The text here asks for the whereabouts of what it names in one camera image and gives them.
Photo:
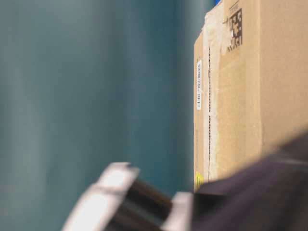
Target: brown cardboard box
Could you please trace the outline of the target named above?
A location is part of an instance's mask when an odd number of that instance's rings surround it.
[[[206,14],[194,46],[195,181],[229,176],[308,127],[307,9],[306,0],[222,0]]]

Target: teal wall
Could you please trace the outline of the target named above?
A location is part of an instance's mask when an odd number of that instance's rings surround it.
[[[193,43],[211,0],[0,2],[0,227],[57,231],[113,161],[193,188]]]

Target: dark cloth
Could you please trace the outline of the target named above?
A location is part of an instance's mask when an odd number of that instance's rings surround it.
[[[308,133],[194,195],[192,231],[308,230]]]

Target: barcode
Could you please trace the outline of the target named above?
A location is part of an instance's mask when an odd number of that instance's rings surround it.
[[[202,60],[197,62],[197,110],[201,110]]]

